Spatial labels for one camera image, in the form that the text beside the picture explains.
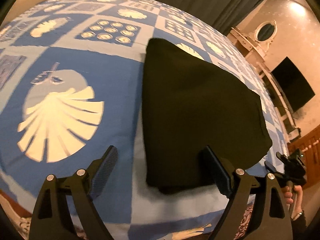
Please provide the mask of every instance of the metal screw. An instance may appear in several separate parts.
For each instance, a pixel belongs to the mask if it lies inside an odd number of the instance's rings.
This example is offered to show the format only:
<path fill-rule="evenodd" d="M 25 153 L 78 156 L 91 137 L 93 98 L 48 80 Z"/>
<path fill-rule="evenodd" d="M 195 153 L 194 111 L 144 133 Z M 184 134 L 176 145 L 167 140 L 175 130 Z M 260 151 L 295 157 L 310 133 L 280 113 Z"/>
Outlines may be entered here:
<path fill-rule="evenodd" d="M 275 176 L 274 176 L 272 173 L 268 173 L 268 178 L 269 178 L 269 179 L 274 179 Z"/>
<path fill-rule="evenodd" d="M 53 179 L 54 179 L 54 175 L 50 174 L 50 175 L 47 176 L 47 180 L 48 180 L 48 181 L 51 181 L 51 180 L 53 180 Z"/>
<path fill-rule="evenodd" d="M 244 170 L 243 169 L 236 169 L 236 174 L 243 175 L 244 174 Z"/>
<path fill-rule="evenodd" d="M 84 169 L 80 169 L 77 171 L 77 175 L 78 176 L 83 176 L 85 174 L 85 170 Z"/>

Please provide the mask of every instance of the wooden cabinet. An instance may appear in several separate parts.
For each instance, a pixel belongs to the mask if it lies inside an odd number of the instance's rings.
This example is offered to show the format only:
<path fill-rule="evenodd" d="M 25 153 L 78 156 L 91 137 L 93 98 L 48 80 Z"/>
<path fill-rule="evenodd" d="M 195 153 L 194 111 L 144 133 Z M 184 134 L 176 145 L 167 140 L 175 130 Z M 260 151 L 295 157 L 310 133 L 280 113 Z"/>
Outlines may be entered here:
<path fill-rule="evenodd" d="M 311 187 L 320 181 L 320 126 L 306 136 L 288 144 L 289 153 L 300 149 L 302 161 L 307 168 L 307 184 L 304 188 Z"/>

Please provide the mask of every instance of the blue patterned bedsheet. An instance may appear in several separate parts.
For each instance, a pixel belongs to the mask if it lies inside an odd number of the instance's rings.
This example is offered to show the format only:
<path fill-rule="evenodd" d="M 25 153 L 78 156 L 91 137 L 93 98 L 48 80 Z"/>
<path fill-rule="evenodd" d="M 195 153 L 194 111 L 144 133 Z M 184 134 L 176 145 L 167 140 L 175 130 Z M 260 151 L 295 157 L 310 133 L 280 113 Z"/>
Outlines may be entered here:
<path fill-rule="evenodd" d="M 287 148 L 273 104 L 225 36 L 154 0 L 47 0 L 0 31 L 2 190 L 32 212 L 48 174 L 69 176 L 114 145 L 118 163 L 94 204 L 115 240 L 213 230 L 228 202 L 215 185 L 167 196 L 145 182 L 140 103 L 151 37 L 214 63 L 260 95 L 273 146 L 248 173 L 264 176 L 265 159 L 283 171 L 275 152 Z M 70 211 L 80 225 L 71 202 Z"/>

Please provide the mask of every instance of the oval mirror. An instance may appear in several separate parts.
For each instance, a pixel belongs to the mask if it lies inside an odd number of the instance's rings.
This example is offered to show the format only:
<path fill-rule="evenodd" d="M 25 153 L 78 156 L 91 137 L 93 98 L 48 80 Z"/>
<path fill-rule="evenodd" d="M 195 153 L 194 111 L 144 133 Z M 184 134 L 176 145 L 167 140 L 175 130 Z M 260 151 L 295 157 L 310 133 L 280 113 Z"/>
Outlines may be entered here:
<path fill-rule="evenodd" d="M 265 24 L 258 32 L 257 40 L 266 41 L 273 35 L 275 30 L 276 30 L 275 26 L 272 25 L 271 23 Z"/>

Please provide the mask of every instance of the black sleeve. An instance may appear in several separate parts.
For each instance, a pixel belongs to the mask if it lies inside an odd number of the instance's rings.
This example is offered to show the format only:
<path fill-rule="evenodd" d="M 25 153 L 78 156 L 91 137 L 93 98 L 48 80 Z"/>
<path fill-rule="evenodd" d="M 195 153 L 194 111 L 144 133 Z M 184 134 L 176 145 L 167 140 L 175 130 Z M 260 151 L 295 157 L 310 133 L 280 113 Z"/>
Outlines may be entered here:
<path fill-rule="evenodd" d="M 295 221 L 291 220 L 293 240 L 300 240 L 307 229 L 306 217 L 304 213 Z"/>

